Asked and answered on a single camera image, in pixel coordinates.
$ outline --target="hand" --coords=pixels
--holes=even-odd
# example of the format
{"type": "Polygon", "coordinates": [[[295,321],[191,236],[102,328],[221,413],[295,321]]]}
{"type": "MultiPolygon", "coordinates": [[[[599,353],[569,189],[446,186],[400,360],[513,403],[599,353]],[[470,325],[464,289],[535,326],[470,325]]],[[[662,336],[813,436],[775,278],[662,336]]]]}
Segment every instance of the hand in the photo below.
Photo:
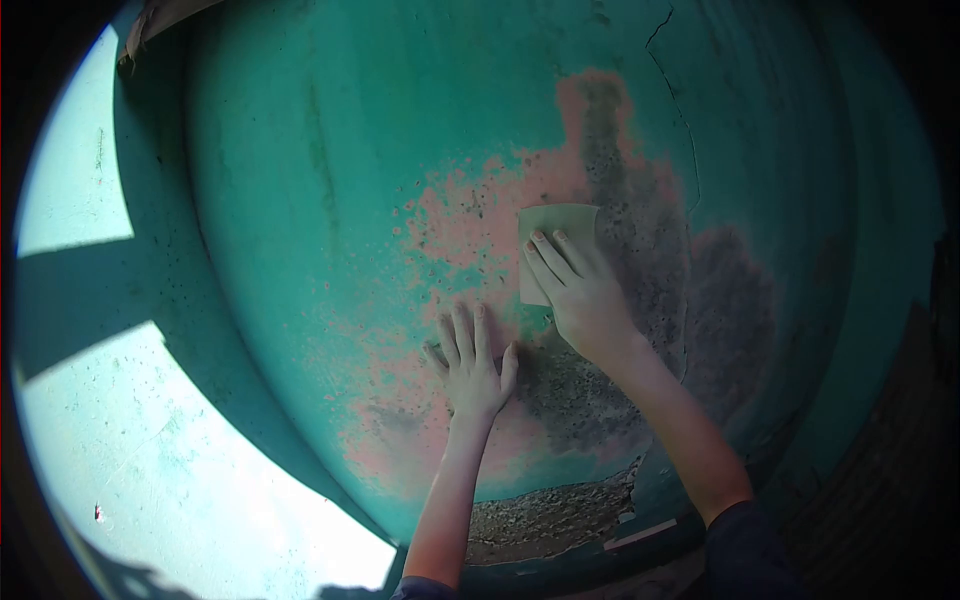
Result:
{"type": "Polygon", "coordinates": [[[503,353],[503,368],[497,374],[490,351],[490,332],[487,330],[484,306],[473,310],[473,337],[467,323],[467,308],[457,304],[453,309],[454,337],[446,323],[446,316],[437,320],[440,346],[446,365],[437,358],[432,347],[421,347],[426,362],[440,376],[453,404],[454,417],[469,421],[493,423],[496,413],[516,387],[516,343],[511,342],[503,353]]]}
{"type": "Polygon", "coordinates": [[[562,231],[554,231],[567,258],[550,245],[542,231],[524,244],[527,262],[553,306],[560,335],[581,356],[609,373],[648,345],[637,332],[613,270],[596,246],[578,248],[562,231]]]}

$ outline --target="sandpaper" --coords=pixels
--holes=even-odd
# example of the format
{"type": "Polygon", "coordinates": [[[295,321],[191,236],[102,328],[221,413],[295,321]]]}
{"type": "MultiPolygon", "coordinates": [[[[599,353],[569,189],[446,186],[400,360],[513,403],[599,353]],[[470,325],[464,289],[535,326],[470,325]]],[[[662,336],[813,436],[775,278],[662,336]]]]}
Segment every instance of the sandpaper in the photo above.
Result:
{"type": "Polygon", "coordinates": [[[539,306],[550,305],[550,301],[530,270],[530,263],[527,262],[526,251],[523,249],[523,245],[530,241],[530,234],[534,229],[542,231],[547,241],[563,255],[564,253],[557,247],[556,240],[553,239],[553,232],[562,229],[570,241],[581,248],[586,248],[595,243],[594,223],[597,210],[596,206],[589,204],[546,204],[520,210],[517,217],[517,234],[520,250],[521,302],[539,306]]]}

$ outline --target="sunlight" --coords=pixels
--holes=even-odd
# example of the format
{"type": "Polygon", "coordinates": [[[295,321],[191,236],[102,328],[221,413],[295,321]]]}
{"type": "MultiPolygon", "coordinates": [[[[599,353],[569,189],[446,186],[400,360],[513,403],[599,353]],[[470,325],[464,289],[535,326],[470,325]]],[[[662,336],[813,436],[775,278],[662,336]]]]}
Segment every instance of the sunlight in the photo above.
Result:
{"type": "Polygon", "coordinates": [[[95,548],[202,597],[380,588],[396,551],[305,487],[194,385],[153,321],[20,387],[34,464],[95,548]]]}
{"type": "Polygon", "coordinates": [[[113,131],[117,42],[107,25],[48,117],[23,186],[18,258],[133,238],[113,131]]]}

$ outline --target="dark sleeve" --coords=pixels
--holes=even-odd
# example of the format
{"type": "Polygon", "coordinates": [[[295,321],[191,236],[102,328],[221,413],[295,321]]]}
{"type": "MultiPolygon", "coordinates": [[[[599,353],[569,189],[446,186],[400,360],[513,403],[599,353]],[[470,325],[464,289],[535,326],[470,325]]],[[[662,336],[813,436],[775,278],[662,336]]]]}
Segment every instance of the dark sleeve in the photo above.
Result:
{"type": "Polygon", "coordinates": [[[783,543],[755,502],[740,502],[707,529],[710,598],[809,598],[783,543]]]}
{"type": "Polygon", "coordinates": [[[426,577],[410,575],[400,580],[390,600],[459,600],[457,590],[426,577]]]}

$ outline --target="crack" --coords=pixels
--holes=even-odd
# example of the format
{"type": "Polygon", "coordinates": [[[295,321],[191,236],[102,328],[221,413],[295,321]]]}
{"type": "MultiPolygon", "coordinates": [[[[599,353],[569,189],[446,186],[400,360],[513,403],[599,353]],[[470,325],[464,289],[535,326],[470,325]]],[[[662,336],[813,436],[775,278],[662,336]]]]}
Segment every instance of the crack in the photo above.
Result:
{"type": "Polygon", "coordinates": [[[697,160],[697,144],[693,141],[693,131],[690,129],[690,124],[684,119],[684,112],[680,109],[680,103],[677,102],[677,94],[673,91],[673,85],[670,84],[669,78],[667,78],[666,73],[663,71],[663,67],[660,66],[660,61],[657,60],[657,57],[650,50],[650,42],[654,40],[654,37],[660,32],[660,28],[670,22],[670,18],[673,16],[674,6],[670,5],[670,12],[667,14],[666,18],[663,19],[663,22],[657,26],[657,29],[647,38],[647,43],[643,46],[647,51],[647,54],[650,55],[650,58],[653,59],[654,64],[657,66],[657,69],[660,71],[660,74],[663,76],[663,80],[666,82],[666,88],[670,91],[670,98],[673,99],[673,104],[677,108],[677,114],[680,115],[680,119],[684,122],[686,127],[686,135],[690,139],[690,152],[693,154],[693,178],[697,181],[697,199],[694,201],[693,206],[686,212],[687,223],[684,227],[686,233],[686,252],[687,252],[687,269],[684,276],[684,315],[682,323],[684,324],[683,336],[684,336],[684,370],[680,374],[680,383],[683,384],[686,380],[686,373],[688,371],[688,360],[689,355],[686,351],[686,333],[687,333],[687,320],[689,316],[689,299],[687,298],[687,290],[690,286],[690,271],[693,268],[693,254],[690,246],[690,223],[689,216],[693,214],[693,211],[700,205],[701,199],[701,190],[700,190],[700,163],[697,160]]]}
{"type": "Polygon", "coordinates": [[[649,46],[649,45],[650,45],[650,42],[654,40],[654,36],[656,36],[657,33],[660,31],[660,27],[663,27],[664,25],[666,25],[667,23],[670,22],[670,17],[671,17],[671,16],[673,16],[673,5],[672,5],[672,4],[670,5],[670,12],[667,13],[666,19],[664,19],[663,22],[657,26],[657,29],[655,29],[654,32],[653,32],[652,34],[650,34],[650,37],[647,37],[647,43],[643,46],[644,48],[646,48],[647,46],[649,46]]]}
{"type": "Polygon", "coordinates": [[[670,97],[673,99],[673,104],[677,107],[677,113],[680,115],[682,121],[684,121],[684,126],[686,127],[686,135],[690,138],[690,152],[693,154],[693,178],[697,181],[697,200],[693,203],[693,206],[686,212],[687,215],[693,213],[694,209],[700,205],[700,164],[697,160],[697,144],[693,141],[693,131],[690,129],[690,124],[684,120],[684,112],[680,110],[680,103],[677,102],[677,95],[673,91],[673,85],[670,84],[670,80],[667,78],[666,73],[663,71],[663,67],[660,66],[660,62],[657,60],[657,57],[654,56],[654,53],[650,51],[650,42],[654,40],[654,37],[660,32],[660,28],[670,22],[670,17],[673,16],[674,7],[670,5],[670,12],[667,14],[666,18],[663,19],[663,22],[657,26],[657,29],[650,35],[647,39],[647,43],[643,48],[647,51],[647,54],[650,55],[650,58],[653,59],[654,64],[657,66],[660,74],[663,76],[663,80],[666,82],[666,88],[670,90],[670,97]]]}
{"type": "Polygon", "coordinates": [[[123,469],[123,467],[125,467],[125,466],[127,465],[127,462],[128,462],[131,458],[133,458],[133,455],[136,454],[137,452],[139,452],[139,451],[140,451],[140,448],[142,448],[143,446],[149,444],[150,442],[152,442],[153,440],[155,440],[158,435],[160,435],[161,433],[163,433],[164,431],[166,431],[166,430],[167,430],[167,427],[168,427],[168,426],[170,425],[170,423],[172,423],[172,422],[175,422],[175,417],[171,417],[170,419],[168,419],[167,422],[163,423],[163,426],[160,427],[160,430],[159,430],[159,431],[157,431],[154,435],[150,436],[149,438],[147,438],[146,440],[144,440],[143,442],[141,442],[140,445],[137,446],[137,447],[133,450],[133,452],[131,452],[130,454],[128,454],[128,455],[127,455],[127,458],[123,459],[123,462],[120,463],[120,466],[117,467],[117,468],[113,471],[113,473],[110,474],[110,477],[107,478],[107,481],[104,482],[104,485],[103,485],[103,487],[102,487],[102,490],[101,490],[100,494],[98,494],[98,496],[99,496],[99,495],[102,495],[102,494],[106,491],[107,485],[109,485],[109,483],[110,483],[110,481],[113,479],[113,477],[114,477],[117,473],[119,473],[120,470],[123,469]]]}

